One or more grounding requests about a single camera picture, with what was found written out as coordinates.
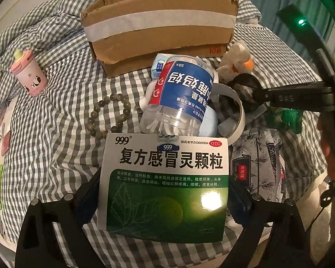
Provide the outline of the right hand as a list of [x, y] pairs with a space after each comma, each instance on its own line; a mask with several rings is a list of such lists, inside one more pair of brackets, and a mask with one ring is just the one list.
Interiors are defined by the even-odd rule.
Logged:
[[332, 181], [335, 181], [335, 155], [324, 135], [321, 116], [318, 119], [318, 130], [321, 132], [321, 149], [327, 162], [327, 173]]

